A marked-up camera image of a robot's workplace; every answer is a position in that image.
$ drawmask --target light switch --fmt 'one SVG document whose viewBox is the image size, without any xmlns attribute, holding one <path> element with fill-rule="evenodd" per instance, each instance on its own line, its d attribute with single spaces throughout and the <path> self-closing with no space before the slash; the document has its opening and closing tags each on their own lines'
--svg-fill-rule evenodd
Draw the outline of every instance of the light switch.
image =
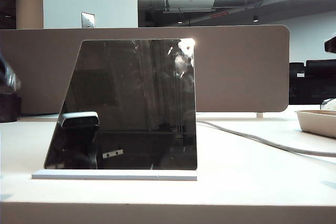
<svg viewBox="0 0 336 224">
<path fill-rule="evenodd" d="M 82 12 L 82 28 L 94 28 L 94 14 Z"/>
</svg>

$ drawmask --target glossy black panel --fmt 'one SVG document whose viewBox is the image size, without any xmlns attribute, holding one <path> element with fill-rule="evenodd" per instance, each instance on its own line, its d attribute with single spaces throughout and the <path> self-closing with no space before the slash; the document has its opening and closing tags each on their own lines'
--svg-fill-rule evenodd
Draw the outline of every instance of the glossy black panel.
<svg viewBox="0 0 336 224">
<path fill-rule="evenodd" d="M 192 39 L 82 43 L 46 169 L 196 169 Z"/>
</svg>

